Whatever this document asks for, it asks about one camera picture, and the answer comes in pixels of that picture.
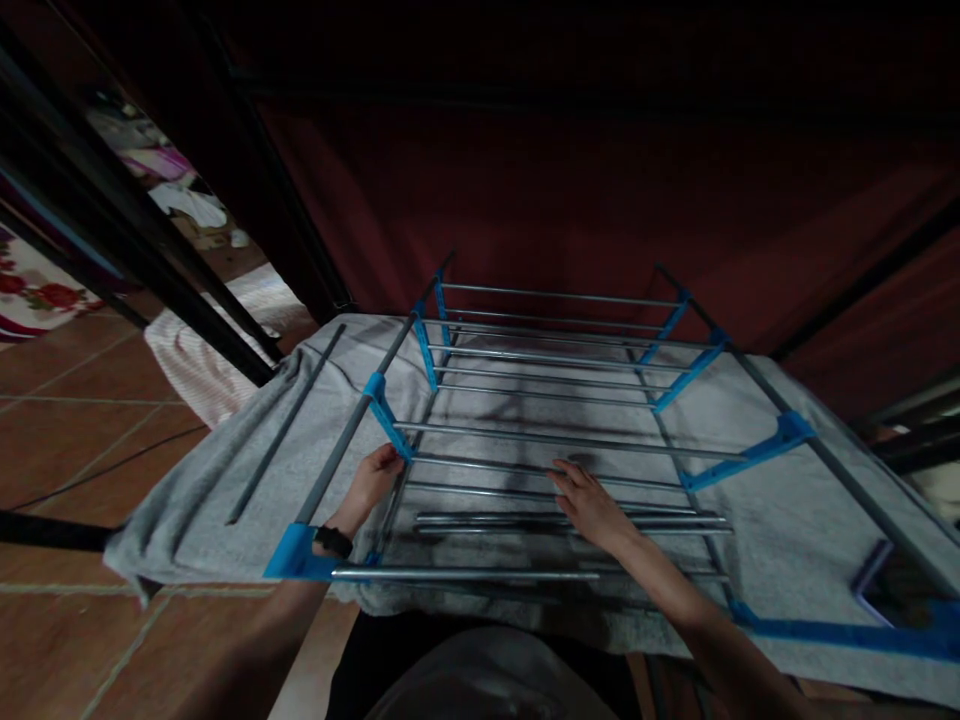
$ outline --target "black watch strap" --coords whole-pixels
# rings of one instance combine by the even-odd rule
[[[336,553],[344,560],[353,552],[353,543],[350,542],[350,538],[336,528],[328,528],[326,525],[318,527],[314,540],[323,545],[324,549]]]

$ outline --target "gray blanket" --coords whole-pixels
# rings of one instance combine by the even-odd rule
[[[237,525],[224,524],[236,497],[256,467],[289,408],[315,367],[336,325],[347,332],[310,391],[296,422]],[[250,582],[261,578],[277,541],[293,521],[370,373],[399,329],[395,318],[344,315],[301,345],[277,377],[244,409],[222,424],[185,457],[129,519],[105,555],[115,571],[139,582]],[[468,347],[488,347],[484,338],[462,339]],[[526,349],[558,352],[555,344]],[[592,357],[597,348],[588,348]],[[575,354],[564,347],[560,352]],[[622,360],[623,355],[611,355]],[[681,351],[661,350],[658,362],[686,362]],[[926,548],[948,575],[960,575],[960,549],[885,472],[849,437],[842,425],[808,392],[773,362],[756,358],[764,375],[816,428],[824,442],[895,516],[915,541]],[[482,360],[457,357],[458,367],[491,367]],[[616,371],[576,371],[497,363],[512,372],[610,379],[630,382],[635,376]],[[510,383],[510,387],[590,397],[623,397],[608,390],[547,386],[528,381],[449,376],[461,384]],[[674,376],[648,373],[651,384],[668,384]],[[411,333],[387,373],[387,398],[399,419],[419,420],[429,397],[416,340]],[[762,392],[732,357],[721,356],[668,408],[663,419],[678,445],[738,452],[773,434],[776,413]],[[431,422],[525,430],[542,434],[596,437],[661,444],[648,410],[579,402],[544,401],[467,392],[441,393]],[[321,523],[338,505],[359,460],[385,441],[372,413],[361,424],[315,521]],[[476,437],[428,434],[423,451],[507,463],[546,466],[553,457],[573,457],[599,473],[677,482],[670,459],[660,455],[592,451],[575,447],[518,444]],[[704,463],[685,461],[696,471]],[[417,480],[551,491],[546,479],[494,474],[463,468],[418,465]],[[683,502],[682,496],[612,488],[621,500]],[[736,535],[719,538],[726,569],[737,593],[762,617],[873,624],[854,601],[851,578],[882,537],[857,503],[808,449],[799,448],[702,491],[705,509],[731,518]],[[593,567],[609,561],[576,537],[454,536],[425,542],[410,532],[418,510],[518,509],[543,505],[487,498],[409,491],[399,513],[398,532],[384,564]],[[369,548],[372,529],[383,508],[358,537],[355,557]],[[664,538],[661,545],[686,568],[706,567],[698,538]],[[703,589],[719,598],[718,588]],[[632,583],[610,580],[590,590],[605,597],[642,601]],[[336,584],[342,600],[356,600],[372,614],[408,608],[485,616],[519,627],[566,632],[614,652],[640,650],[686,655],[679,637],[656,614],[589,611],[582,606],[541,607],[435,590],[385,585]],[[960,673],[956,665],[854,649],[758,639],[758,644],[787,673],[918,697],[960,707]]]

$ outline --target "clothes drying rack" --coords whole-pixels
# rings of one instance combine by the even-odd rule
[[[652,453],[669,456],[674,464],[679,484],[627,477],[599,475],[597,479],[605,486],[626,486],[651,491],[675,493],[686,501],[685,505],[657,505],[654,503],[622,502],[631,521],[644,533],[653,537],[658,535],[694,535],[700,536],[706,545],[711,567],[703,569],[685,569],[687,577],[700,584],[719,583],[730,616],[735,622],[755,634],[782,639],[806,640],[844,646],[863,647],[888,652],[900,652],[937,659],[960,661],[957,640],[960,639],[960,618],[957,604],[943,602],[937,604],[937,623],[926,630],[897,629],[890,627],[872,627],[861,625],[841,625],[796,620],[774,620],[757,617],[750,607],[738,598],[731,586],[730,578],[723,566],[721,554],[714,536],[730,534],[734,528],[726,518],[705,512],[697,500],[697,491],[721,482],[737,473],[765,462],[771,458],[790,452],[800,445],[807,445],[831,470],[837,480],[857,500],[867,514],[877,523],[898,547],[913,557],[927,574],[933,584],[945,593],[945,597],[957,597],[957,588],[951,580],[929,561],[922,550],[896,525],[887,512],[862,488],[859,482],[837,460],[807,421],[793,410],[780,394],[763,377],[750,359],[731,341],[691,293],[662,266],[657,272],[676,291],[673,300],[632,299],[605,295],[580,295],[562,292],[540,292],[532,290],[513,290],[483,285],[464,285],[444,280],[444,273],[452,260],[450,253],[434,276],[430,279],[423,294],[407,316],[400,332],[387,350],[379,367],[370,377],[363,394],[347,421],[330,457],[311,488],[301,507],[295,522],[284,533],[277,549],[264,573],[271,578],[295,578],[322,582],[348,581],[365,583],[391,583],[412,587],[429,588],[445,592],[460,592],[485,595],[506,600],[524,600],[544,604],[556,604],[556,595],[531,590],[528,587],[511,585],[516,582],[543,583],[583,583],[605,578],[623,577],[619,569],[584,568],[507,568],[507,567],[438,567],[392,565],[384,562],[384,554],[393,532],[397,512],[406,492],[420,491],[428,493],[457,493],[470,496],[489,496],[554,503],[553,493],[537,493],[525,490],[493,489],[479,486],[458,485],[452,483],[432,483],[416,480],[413,475],[419,465],[443,465],[465,467],[478,472],[512,473],[523,476],[543,477],[547,468],[526,465],[506,465],[487,460],[465,460],[461,458],[437,456],[420,451],[421,441],[426,433],[441,433],[461,436],[486,437],[518,443],[546,443],[551,445],[586,447],[608,451],[634,453]],[[570,300],[593,303],[615,303],[635,306],[664,308],[669,311],[662,325],[642,325],[622,322],[593,320],[587,318],[544,317],[515,313],[493,312],[488,310],[448,309],[446,290],[469,291],[476,293],[496,293],[500,295],[534,296],[554,300]],[[433,294],[436,303],[436,317],[427,314],[427,301]],[[695,312],[709,328],[709,337],[705,342],[688,342],[671,339],[671,334],[680,319],[689,311]],[[463,316],[491,319],[494,322],[465,321]],[[544,325],[573,325],[580,327],[603,328],[610,332],[580,332],[543,330]],[[428,326],[440,329],[440,342],[431,340]],[[387,402],[385,373],[396,357],[410,330],[414,330],[422,351],[424,368],[431,386],[431,395],[420,419],[416,422],[397,419]],[[647,336],[625,333],[646,333]],[[457,345],[460,336],[490,338],[509,338],[511,340],[534,340],[537,342],[567,344],[586,347],[623,349],[625,360],[607,358],[589,358],[564,354],[545,354],[525,352],[515,349],[495,350],[464,348]],[[697,350],[699,353],[688,365],[661,364],[655,362],[661,347],[676,347]],[[642,349],[639,358],[634,349]],[[760,387],[777,410],[777,430],[769,438],[744,449],[741,452],[687,448],[676,444],[669,436],[661,413],[690,383],[720,356],[730,352],[751,379]],[[526,373],[508,373],[494,369],[458,367],[457,357],[486,358],[493,361],[516,361],[524,364],[547,367],[570,367],[581,370],[602,369],[622,370],[636,376],[633,383],[610,382],[600,379],[579,379],[571,377],[551,377],[549,375],[530,375]],[[675,376],[669,385],[650,385],[646,382],[645,371],[670,373]],[[588,388],[605,388],[619,391],[616,398],[589,398],[563,394],[511,390],[468,385],[456,382],[451,376],[466,375],[474,377],[499,377],[530,382],[577,385]],[[478,427],[443,425],[430,422],[436,399],[441,392],[474,392],[512,395],[536,398],[545,401],[599,403],[636,407],[638,412],[651,412],[660,431],[662,445],[613,442],[574,436],[542,435],[527,432],[483,429]],[[390,493],[387,509],[379,528],[376,529],[372,549],[362,563],[349,562],[313,554],[312,544],[316,528],[311,526],[313,516],[329,486],[334,473],[352,440],[367,410],[371,409],[390,441],[406,461]],[[681,464],[685,457],[701,458],[715,464],[693,474],[687,472]],[[421,512],[416,517],[414,530],[418,535],[437,536],[453,534],[491,535],[491,534],[572,534],[572,526],[566,518],[554,512]],[[649,605],[631,604],[620,599],[592,598],[601,607],[616,611],[647,610]]]

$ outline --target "hand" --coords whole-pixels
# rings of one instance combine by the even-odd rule
[[[563,493],[557,497],[557,505],[577,532],[615,557],[631,540],[640,537],[640,531],[593,475],[566,460],[557,459],[553,464],[565,474],[551,470],[547,477]]]
[[[327,521],[351,540],[370,516],[370,511],[383,499],[393,481],[403,470],[403,457],[390,443],[381,445],[360,461],[357,474],[346,497]]]

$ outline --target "blue plastic connector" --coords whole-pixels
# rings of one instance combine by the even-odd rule
[[[370,396],[373,400],[370,408],[373,410],[374,417],[380,422],[380,427],[387,434],[387,438],[393,443],[403,459],[407,462],[413,462],[414,451],[407,442],[407,436],[397,430],[393,424],[397,421],[393,411],[387,404],[387,398],[384,392],[387,389],[387,380],[383,373],[374,373],[370,376],[367,386],[363,389],[363,394]]]
[[[413,312],[416,317],[413,319],[413,329],[417,334],[417,341],[420,343],[420,352],[423,354],[423,365],[427,369],[427,380],[430,381],[430,389],[437,391],[437,368],[433,363],[433,351],[430,349],[430,337],[427,335],[427,326],[423,324],[423,315],[426,307],[423,300],[413,306]]]
[[[730,611],[734,622],[762,637],[960,663],[960,602],[931,600],[927,606],[932,622],[930,627],[923,630],[808,620],[768,620],[757,617],[746,603],[739,600],[730,603]]]
[[[313,538],[317,529],[303,523],[292,523],[267,563],[263,576],[294,580],[330,582],[333,570],[342,560],[313,554]]]
[[[720,328],[714,328],[713,332],[710,333],[710,343],[713,347],[697,355],[697,359],[690,365],[690,372],[684,373],[674,380],[670,389],[657,398],[657,406],[653,408],[653,412],[663,412],[663,409],[672,403],[687,385],[696,380],[697,376],[706,370],[710,363],[720,357],[720,353],[723,352],[728,342],[730,342],[730,336]]]
[[[690,492],[703,490],[703,488],[715,485],[731,475],[736,475],[754,465],[783,455],[783,453],[793,450],[798,445],[802,445],[807,438],[816,437],[816,435],[817,432],[810,427],[810,423],[804,420],[803,416],[796,410],[791,410],[777,418],[777,432],[772,437],[747,448],[741,453],[747,458],[746,462],[724,460],[697,475],[682,472],[680,473],[680,482]]]
[[[437,298],[437,314],[441,320],[448,320],[447,299],[443,295],[443,268],[437,270],[437,284],[433,286],[433,294]],[[450,337],[450,328],[446,325],[440,326],[440,332],[443,335],[443,344],[447,347],[453,347],[453,339]]]
[[[680,322],[680,318],[682,318],[683,314],[687,311],[691,297],[693,296],[687,290],[680,290],[677,292],[677,302],[681,304],[675,307],[673,312],[670,313],[670,317],[667,318],[667,322],[664,324],[663,329],[657,333],[657,340],[666,340],[668,337],[670,337],[670,333],[673,332],[673,329],[677,326],[677,323]],[[648,362],[653,360],[653,356],[657,354],[657,350],[659,348],[659,345],[651,345],[649,348],[647,348],[647,351],[643,353],[643,356],[637,361],[637,365],[646,365]]]

